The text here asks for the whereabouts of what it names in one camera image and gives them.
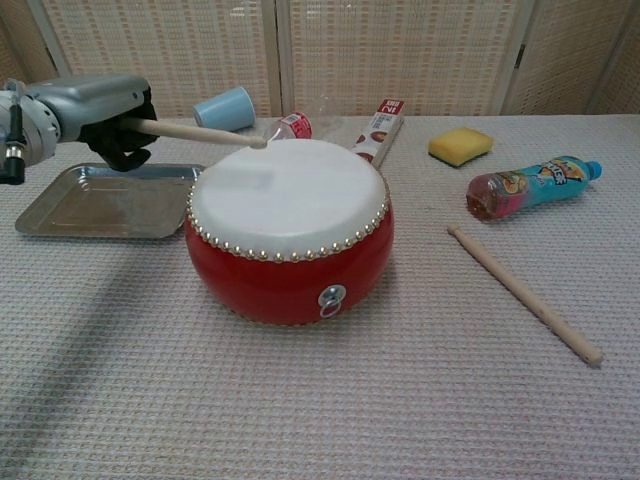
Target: metal tray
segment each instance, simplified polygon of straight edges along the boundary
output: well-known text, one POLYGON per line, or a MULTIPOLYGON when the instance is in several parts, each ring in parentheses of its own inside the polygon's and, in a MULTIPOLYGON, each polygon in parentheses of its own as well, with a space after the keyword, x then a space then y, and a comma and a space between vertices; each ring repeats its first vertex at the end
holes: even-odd
POLYGON ((38 236, 164 238, 184 221, 202 165, 155 164, 122 173, 102 163, 75 165, 16 221, 38 236))

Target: clear plastic bottle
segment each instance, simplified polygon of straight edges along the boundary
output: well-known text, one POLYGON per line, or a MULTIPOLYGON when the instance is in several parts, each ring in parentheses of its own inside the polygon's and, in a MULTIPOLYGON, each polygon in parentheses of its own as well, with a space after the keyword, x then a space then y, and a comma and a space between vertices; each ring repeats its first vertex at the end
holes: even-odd
POLYGON ((321 140, 342 125, 335 103, 321 95, 304 112, 293 112, 273 122, 264 132, 267 140, 315 138, 321 140))
POLYGON ((467 205, 480 220, 506 217, 539 203, 579 195, 602 174, 598 162, 561 156, 521 170, 475 177, 467 189, 467 205))

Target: light blue cup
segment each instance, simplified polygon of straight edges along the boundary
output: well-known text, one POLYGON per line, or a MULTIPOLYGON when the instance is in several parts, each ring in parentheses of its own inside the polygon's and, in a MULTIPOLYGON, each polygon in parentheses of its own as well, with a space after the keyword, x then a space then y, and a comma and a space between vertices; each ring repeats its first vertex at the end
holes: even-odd
POLYGON ((256 111, 245 88, 236 87, 194 105, 193 116, 200 127, 233 132, 252 126, 256 111))

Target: blue bottle cap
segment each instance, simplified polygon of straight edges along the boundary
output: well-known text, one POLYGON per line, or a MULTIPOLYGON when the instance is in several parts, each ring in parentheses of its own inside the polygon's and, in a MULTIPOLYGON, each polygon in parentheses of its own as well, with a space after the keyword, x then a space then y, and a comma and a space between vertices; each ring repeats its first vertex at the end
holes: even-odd
POLYGON ((589 170, 589 180, 595 180, 602 175, 602 165, 598 162, 587 162, 587 169, 589 170))

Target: red drum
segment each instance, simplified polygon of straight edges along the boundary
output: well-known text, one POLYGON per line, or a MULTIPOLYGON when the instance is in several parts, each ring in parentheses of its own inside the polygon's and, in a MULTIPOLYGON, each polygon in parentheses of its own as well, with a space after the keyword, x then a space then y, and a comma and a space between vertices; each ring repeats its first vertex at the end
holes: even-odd
POLYGON ((319 140, 243 148, 207 168, 185 222, 193 265, 215 296, 252 320, 299 325, 362 300, 393 243, 384 179, 319 140))

